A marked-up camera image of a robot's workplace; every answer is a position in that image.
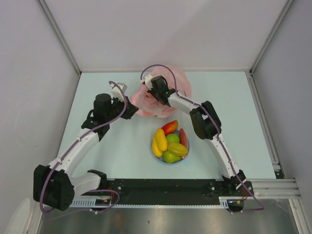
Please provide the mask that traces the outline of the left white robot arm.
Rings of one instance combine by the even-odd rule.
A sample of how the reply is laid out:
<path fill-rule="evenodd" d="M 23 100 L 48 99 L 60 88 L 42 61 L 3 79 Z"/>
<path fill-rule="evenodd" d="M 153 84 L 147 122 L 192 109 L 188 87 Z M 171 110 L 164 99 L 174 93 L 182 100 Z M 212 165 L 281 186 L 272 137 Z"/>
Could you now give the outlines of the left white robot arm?
<path fill-rule="evenodd" d="M 111 123 L 118 118 L 130 119 L 137 110 L 124 93 L 96 96 L 93 109 L 74 143 L 47 166 L 39 165 L 34 170 L 33 199 L 43 213 L 47 213 L 44 206 L 65 211 L 79 195 L 93 192 L 102 195 L 107 191 L 109 182 L 105 173 L 88 170 L 76 178 L 72 174 L 87 153 L 103 139 Z"/>

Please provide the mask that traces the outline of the pink plastic bag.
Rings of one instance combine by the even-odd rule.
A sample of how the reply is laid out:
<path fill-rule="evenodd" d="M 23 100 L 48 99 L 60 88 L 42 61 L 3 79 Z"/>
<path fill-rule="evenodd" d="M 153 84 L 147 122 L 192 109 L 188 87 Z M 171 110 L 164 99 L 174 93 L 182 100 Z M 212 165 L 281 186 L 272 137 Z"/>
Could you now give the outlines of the pink plastic bag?
<path fill-rule="evenodd" d="M 153 68 L 151 77 L 156 78 L 156 83 L 149 88 L 143 78 L 144 73 Z M 169 117 L 175 112 L 168 98 L 179 92 L 181 95 L 191 98 L 192 85 L 184 71 L 169 65 L 154 64 L 145 68 L 140 75 L 141 85 L 137 92 L 131 96 L 131 103 L 138 107 L 136 112 L 141 116 Z"/>

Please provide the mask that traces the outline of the yellow fake lemon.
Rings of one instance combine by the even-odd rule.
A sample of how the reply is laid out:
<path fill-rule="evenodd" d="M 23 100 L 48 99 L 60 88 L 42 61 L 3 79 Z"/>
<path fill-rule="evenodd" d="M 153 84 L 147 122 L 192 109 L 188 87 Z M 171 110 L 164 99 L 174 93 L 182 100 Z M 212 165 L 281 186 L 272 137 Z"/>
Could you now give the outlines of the yellow fake lemon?
<path fill-rule="evenodd" d="M 176 156 L 186 156 L 188 154 L 187 147 L 177 142 L 169 143 L 167 150 Z"/>

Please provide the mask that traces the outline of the yellow fake mango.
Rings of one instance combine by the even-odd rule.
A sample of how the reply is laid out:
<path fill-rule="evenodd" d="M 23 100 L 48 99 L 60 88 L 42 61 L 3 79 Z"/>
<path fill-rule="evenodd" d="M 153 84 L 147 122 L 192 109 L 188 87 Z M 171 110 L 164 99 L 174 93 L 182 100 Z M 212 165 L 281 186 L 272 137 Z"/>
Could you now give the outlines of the yellow fake mango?
<path fill-rule="evenodd" d="M 152 140 L 152 151 L 157 158 L 160 158 L 162 156 L 162 151 L 158 148 L 155 137 L 153 137 Z"/>

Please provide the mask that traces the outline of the green fake fruit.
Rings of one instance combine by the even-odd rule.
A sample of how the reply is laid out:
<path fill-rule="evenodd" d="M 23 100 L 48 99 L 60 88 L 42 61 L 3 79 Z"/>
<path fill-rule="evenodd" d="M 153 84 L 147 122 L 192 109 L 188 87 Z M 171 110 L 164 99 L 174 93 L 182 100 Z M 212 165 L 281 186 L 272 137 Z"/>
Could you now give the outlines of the green fake fruit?
<path fill-rule="evenodd" d="M 173 143 L 180 143 L 180 137 L 177 134 L 168 134 L 166 136 L 166 139 L 167 139 L 168 144 L 170 144 L 172 142 Z"/>

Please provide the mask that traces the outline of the red fake mango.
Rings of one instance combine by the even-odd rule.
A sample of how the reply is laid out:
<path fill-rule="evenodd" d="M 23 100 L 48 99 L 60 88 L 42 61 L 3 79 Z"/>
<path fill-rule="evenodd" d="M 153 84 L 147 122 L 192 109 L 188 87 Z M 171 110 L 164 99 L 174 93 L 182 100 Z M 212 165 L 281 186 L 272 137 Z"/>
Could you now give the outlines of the red fake mango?
<path fill-rule="evenodd" d="M 162 126 L 162 130 L 164 132 L 164 134 L 167 136 L 168 134 L 172 134 L 173 132 L 175 132 L 178 129 L 178 121 L 177 120 L 173 120 L 167 124 L 165 124 L 164 126 Z"/>

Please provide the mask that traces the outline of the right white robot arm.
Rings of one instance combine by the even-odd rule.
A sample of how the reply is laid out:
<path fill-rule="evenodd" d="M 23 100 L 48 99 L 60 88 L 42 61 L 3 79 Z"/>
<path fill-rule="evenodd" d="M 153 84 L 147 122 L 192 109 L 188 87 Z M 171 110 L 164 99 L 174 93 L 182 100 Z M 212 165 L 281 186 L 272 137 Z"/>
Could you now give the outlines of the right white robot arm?
<path fill-rule="evenodd" d="M 146 85 L 148 93 L 162 105 L 174 107 L 190 116 L 195 134 L 207 142 L 221 167 L 225 191 L 229 195 L 237 195 L 242 188 L 248 188 L 245 185 L 247 179 L 244 172 L 226 147 L 221 133 L 221 121 L 211 102 L 199 104 L 190 100 L 176 89 L 170 89 L 162 76 L 146 75 L 141 83 Z"/>

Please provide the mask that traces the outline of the red fake watermelon slice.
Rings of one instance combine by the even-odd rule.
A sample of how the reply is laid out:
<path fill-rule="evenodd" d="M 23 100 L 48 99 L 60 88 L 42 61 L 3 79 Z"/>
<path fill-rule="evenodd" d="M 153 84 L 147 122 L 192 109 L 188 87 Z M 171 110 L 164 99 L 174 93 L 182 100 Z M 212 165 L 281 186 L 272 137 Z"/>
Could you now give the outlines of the red fake watermelon slice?
<path fill-rule="evenodd" d="M 181 128 L 179 130 L 180 144 L 185 146 L 187 149 L 189 148 L 188 139 L 185 131 Z"/>

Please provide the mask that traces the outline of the green fake pear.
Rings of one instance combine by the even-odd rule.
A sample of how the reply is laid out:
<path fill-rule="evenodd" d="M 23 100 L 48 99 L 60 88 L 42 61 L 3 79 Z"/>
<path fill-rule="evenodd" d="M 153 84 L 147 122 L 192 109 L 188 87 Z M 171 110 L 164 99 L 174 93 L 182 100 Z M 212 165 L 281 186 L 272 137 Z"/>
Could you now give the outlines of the green fake pear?
<path fill-rule="evenodd" d="M 180 156 L 174 155 L 173 153 L 169 152 L 169 151 L 165 151 L 163 152 L 163 160 L 166 163 L 175 163 L 179 160 L 181 160 Z"/>

